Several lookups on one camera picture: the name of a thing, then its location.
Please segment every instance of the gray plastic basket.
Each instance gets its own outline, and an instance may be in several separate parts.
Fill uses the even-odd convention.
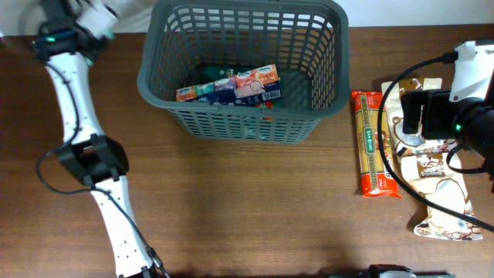
[[[198,65],[276,64],[283,108],[174,101]],[[161,0],[137,78],[140,94],[199,137],[297,143],[350,99],[348,19],[330,0]]]

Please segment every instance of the brown wooden surface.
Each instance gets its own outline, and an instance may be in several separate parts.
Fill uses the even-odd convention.
[[[412,64],[494,25],[351,29],[351,87],[379,90]],[[416,236],[425,207],[361,197],[352,108],[323,120],[298,145],[199,140],[146,103],[136,78],[145,35],[118,35],[90,70],[100,123],[130,160],[138,225],[171,273],[273,275],[364,270],[372,263],[487,277],[494,235],[478,242]],[[14,47],[0,50],[0,277],[114,277],[113,252],[89,195],[45,190],[35,159],[62,138],[46,71]],[[452,66],[416,76],[452,81]],[[462,155],[465,166],[478,164]],[[75,181],[55,160],[42,167],[60,188]],[[485,175],[465,182],[477,216],[494,222]]]

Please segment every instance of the white wall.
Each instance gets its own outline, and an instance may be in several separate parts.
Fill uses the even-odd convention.
[[[146,32],[157,0],[104,0],[127,2],[115,32]],[[493,0],[335,0],[347,12],[350,26],[454,25],[494,23]],[[17,22],[28,0],[0,0],[0,32],[18,35]],[[33,34],[41,10],[30,16],[26,32]]]

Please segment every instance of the red and yellow package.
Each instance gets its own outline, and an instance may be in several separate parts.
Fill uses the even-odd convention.
[[[391,196],[402,198],[398,194],[398,183],[387,172],[377,143],[377,112],[383,99],[378,92],[352,92],[357,122],[357,139],[360,159],[360,174],[364,197]],[[393,168],[393,153],[386,111],[382,118],[384,153]]]

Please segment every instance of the barcode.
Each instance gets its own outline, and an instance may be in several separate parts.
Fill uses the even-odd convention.
[[[281,97],[281,92],[279,90],[274,90],[272,92],[262,94],[262,100],[264,101],[272,100],[274,98],[280,98],[280,97]]]

